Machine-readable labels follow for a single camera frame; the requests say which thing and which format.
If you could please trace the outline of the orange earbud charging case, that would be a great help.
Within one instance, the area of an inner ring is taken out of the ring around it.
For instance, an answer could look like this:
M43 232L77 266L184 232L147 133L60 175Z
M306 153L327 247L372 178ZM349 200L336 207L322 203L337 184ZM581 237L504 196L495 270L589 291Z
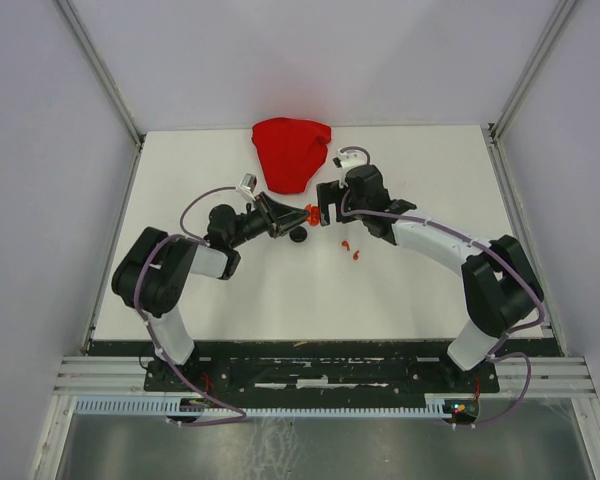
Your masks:
M307 223L312 227L319 226L321 224L320 208L317 205L308 204L305 210L308 212Z

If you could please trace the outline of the black earbud charging case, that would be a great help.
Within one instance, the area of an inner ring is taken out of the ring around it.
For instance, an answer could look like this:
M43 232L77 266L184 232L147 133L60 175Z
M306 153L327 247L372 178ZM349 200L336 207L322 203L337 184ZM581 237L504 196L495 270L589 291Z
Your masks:
M290 231L289 238L294 243L302 243L308 238L308 232L304 227L298 226Z

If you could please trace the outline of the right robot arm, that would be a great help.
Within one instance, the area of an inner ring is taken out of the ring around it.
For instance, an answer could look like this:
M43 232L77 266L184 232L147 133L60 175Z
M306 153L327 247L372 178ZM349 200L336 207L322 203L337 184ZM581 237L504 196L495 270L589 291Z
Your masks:
M504 235L483 240L432 219L403 199L394 199L379 169L361 165L340 181L316 187L320 224L360 221L368 232L394 246L418 252L461 280L468 321L447 348L438 368L447 389L461 391L475 367L492 358L515 332L541 324L544 292L520 242Z

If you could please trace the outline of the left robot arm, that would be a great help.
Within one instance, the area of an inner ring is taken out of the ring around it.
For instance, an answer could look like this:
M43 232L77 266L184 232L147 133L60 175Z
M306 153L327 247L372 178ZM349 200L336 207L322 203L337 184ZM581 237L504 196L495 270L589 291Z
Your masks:
M228 204L214 207L201 241L153 227L143 230L115 270L111 288L143 319L157 356L170 362L167 379L178 389L192 389L201 378L200 364L190 359L195 343L178 307L188 279L193 275L230 279L241 260L239 246L262 234L283 237L309 217L306 209L260 193L244 213Z

